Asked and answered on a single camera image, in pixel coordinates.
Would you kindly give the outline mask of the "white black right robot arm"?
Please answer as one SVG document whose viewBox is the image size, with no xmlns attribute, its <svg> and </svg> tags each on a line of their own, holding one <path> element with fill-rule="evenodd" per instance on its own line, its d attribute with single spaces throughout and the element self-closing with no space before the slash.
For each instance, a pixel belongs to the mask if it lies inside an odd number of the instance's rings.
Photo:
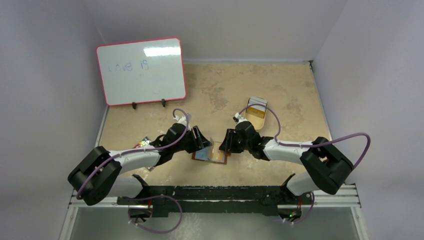
<svg viewBox="0 0 424 240">
<path fill-rule="evenodd" d="M 261 136 L 249 121 L 241 121 L 227 129 L 219 150 L 239 154 L 248 151 L 254 158 L 265 161 L 287 161 L 304 166 L 305 171 L 290 176 L 282 185 L 280 196 L 288 204 L 300 195 L 321 190 L 334 195 L 354 169 L 352 162 L 324 137 L 303 147 L 294 142 Z"/>
</svg>

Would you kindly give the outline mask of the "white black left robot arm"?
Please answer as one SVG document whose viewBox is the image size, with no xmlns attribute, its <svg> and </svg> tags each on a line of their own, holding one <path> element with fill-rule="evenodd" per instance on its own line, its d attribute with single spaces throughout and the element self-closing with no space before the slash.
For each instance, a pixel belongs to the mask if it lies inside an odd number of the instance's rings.
<svg viewBox="0 0 424 240">
<path fill-rule="evenodd" d="M 142 147 L 122 152 L 108 151 L 103 146 L 93 148 L 70 172 L 67 180 L 77 191 L 76 197 L 92 206 L 111 195 L 119 175 L 139 168 L 160 166 L 181 151 L 192 154 L 210 146 L 212 143 L 197 126 L 175 123 L 165 134 Z"/>
</svg>

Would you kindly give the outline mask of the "brown leather card holder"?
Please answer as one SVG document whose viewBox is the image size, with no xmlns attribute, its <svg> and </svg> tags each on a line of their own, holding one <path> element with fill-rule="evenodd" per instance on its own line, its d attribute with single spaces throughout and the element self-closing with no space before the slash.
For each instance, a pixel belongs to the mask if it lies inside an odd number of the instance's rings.
<svg viewBox="0 0 424 240">
<path fill-rule="evenodd" d="M 217 142 L 219 142 L 219 141 L 213 142 L 212 143 L 212 146 L 210 146 L 210 147 L 208 147 L 206 149 L 203 149 L 203 150 L 199 150 L 197 152 L 194 152 L 192 154 L 192 156 L 191 156 L 191 159 L 192 160 L 195 160 L 195 161 L 206 162 L 206 163 L 221 164 L 221 163 L 215 163 L 215 162 L 213 162 L 211 160 L 213 146 L 214 146 L 214 143 L 217 143 Z M 225 154 L 226 154 L 226 163 L 225 164 L 221 164 L 221 165 L 226 165 L 227 164 L 227 159 L 231 155 L 230 153 L 228 153 L 228 154 L 225 153 Z"/>
</svg>

